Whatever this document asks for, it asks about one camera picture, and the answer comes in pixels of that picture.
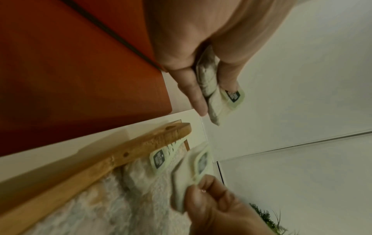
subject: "green plant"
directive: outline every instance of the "green plant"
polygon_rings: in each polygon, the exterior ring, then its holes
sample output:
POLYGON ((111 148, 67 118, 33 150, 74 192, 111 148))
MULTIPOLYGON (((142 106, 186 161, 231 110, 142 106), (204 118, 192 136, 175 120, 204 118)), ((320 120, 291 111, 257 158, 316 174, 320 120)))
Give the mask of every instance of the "green plant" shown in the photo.
MULTIPOLYGON (((276 220, 277 220, 277 223, 274 223, 271 218, 270 218, 270 213, 268 211, 262 211, 261 209, 259 209, 256 204, 251 204, 251 207, 253 209, 255 209, 255 211, 257 212, 257 214, 260 215, 260 217, 262 218, 262 220, 267 224, 267 226, 269 228, 271 228, 271 230, 276 233, 277 235, 284 235, 286 232, 288 232, 288 229, 284 228, 283 226, 280 225, 280 220, 281 220, 281 212, 279 211, 279 215, 277 213, 274 212, 274 215, 276 217, 276 220)), ((288 235, 300 235, 300 233, 294 231, 288 235)))

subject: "human hand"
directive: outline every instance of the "human hand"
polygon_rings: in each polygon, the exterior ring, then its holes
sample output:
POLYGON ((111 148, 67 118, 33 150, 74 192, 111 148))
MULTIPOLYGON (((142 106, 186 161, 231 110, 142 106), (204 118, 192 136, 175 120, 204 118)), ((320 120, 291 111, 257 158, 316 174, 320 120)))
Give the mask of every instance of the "human hand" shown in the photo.
POLYGON ((274 235, 256 211, 243 204, 214 176, 188 187, 185 210, 192 222, 190 234, 274 235))
POLYGON ((245 63, 264 45, 296 0, 143 0, 155 58, 178 83, 195 110, 207 103, 192 70, 201 44, 220 59, 217 80, 235 92, 245 63))

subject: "white wall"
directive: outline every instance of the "white wall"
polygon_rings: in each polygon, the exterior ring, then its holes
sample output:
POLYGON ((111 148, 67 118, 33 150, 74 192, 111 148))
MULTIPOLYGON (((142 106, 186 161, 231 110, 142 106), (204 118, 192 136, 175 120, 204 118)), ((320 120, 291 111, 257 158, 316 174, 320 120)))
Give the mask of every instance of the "white wall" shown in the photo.
POLYGON ((203 118, 215 159, 372 129, 372 1, 297 5, 239 77, 245 103, 203 118))
POLYGON ((220 168, 233 192, 281 211, 290 231, 371 234, 372 135, 222 161, 220 168))

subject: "wooden handle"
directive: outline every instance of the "wooden handle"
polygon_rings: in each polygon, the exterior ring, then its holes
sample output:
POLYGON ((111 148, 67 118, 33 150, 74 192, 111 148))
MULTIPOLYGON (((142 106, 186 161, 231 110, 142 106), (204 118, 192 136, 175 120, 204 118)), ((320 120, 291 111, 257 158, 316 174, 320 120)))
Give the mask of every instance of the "wooden handle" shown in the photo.
POLYGON ((17 235, 25 231, 115 167, 146 156, 186 137, 190 132, 189 123, 168 123, 36 185, 2 198, 0 200, 1 234, 17 235))

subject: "hole in wood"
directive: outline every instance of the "hole in wood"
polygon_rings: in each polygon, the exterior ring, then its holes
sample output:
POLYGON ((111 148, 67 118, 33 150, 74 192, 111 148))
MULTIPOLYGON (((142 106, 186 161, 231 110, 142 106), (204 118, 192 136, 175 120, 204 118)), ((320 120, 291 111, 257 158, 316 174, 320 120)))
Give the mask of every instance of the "hole in wood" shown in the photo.
POLYGON ((173 129, 173 128, 175 128, 176 126, 168 126, 168 127, 166 127, 165 129, 166 130, 170 130, 170 129, 173 129))

